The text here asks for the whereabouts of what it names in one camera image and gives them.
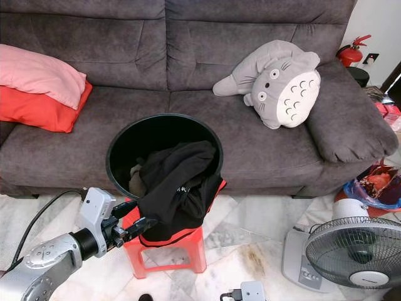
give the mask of red fire extinguisher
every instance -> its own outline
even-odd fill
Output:
[[[352,63],[358,63],[363,58],[363,54],[359,50],[359,47],[366,46],[362,41],[369,39],[370,37],[370,34],[367,36],[357,37],[354,42],[352,42],[352,46],[346,45],[337,51],[337,58],[339,58],[346,67],[349,67]]]

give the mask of red plastic stool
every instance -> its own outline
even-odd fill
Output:
[[[138,207],[136,207],[131,213],[123,218],[123,228],[128,228],[136,220],[140,218]],[[141,244],[139,238],[136,237],[132,241],[124,244],[125,252],[127,253],[131,266],[133,269],[133,275],[137,279],[146,278],[147,272],[156,272],[164,270],[177,270],[179,268],[190,268],[195,273],[203,273],[206,269],[206,257],[205,248],[203,242],[203,230],[202,227],[197,228],[192,234],[182,238],[176,243],[164,246],[164,248],[184,248],[189,256],[190,263],[188,265],[165,265],[161,267],[146,268],[142,258],[142,251],[151,249],[153,247],[146,247]]]

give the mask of stool leg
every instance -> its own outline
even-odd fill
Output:
[[[127,254],[130,257],[133,275],[137,279],[146,278],[147,273],[146,273],[145,263],[143,262],[143,257],[142,257],[142,247],[137,248],[135,252],[133,252],[132,248],[130,249],[131,249],[130,252],[127,252]]]
[[[203,238],[188,245],[190,264],[195,273],[203,273],[206,270],[206,256]]]

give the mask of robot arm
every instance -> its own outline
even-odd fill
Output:
[[[81,268],[83,261],[106,255],[156,224],[155,220],[141,218],[127,229],[118,227],[119,219],[136,207],[136,202],[114,207],[115,203],[106,191],[90,188],[77,220],[81,230],[33,248],[0,278],[0,300],[49,301],[56,288]]]

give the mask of plush toy eye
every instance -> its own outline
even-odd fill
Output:
[[[266,100],[267,94],[266,92],[259,92],[258,93],[258,99],[262,102],[264,100]]]
[[[278,71],[278,69],[273,69],[273,70],[271,70],[271,72],[270,72],[270,78],[271,78],[272,80],[275,80],[278,76],[279,76],[279,71]]]

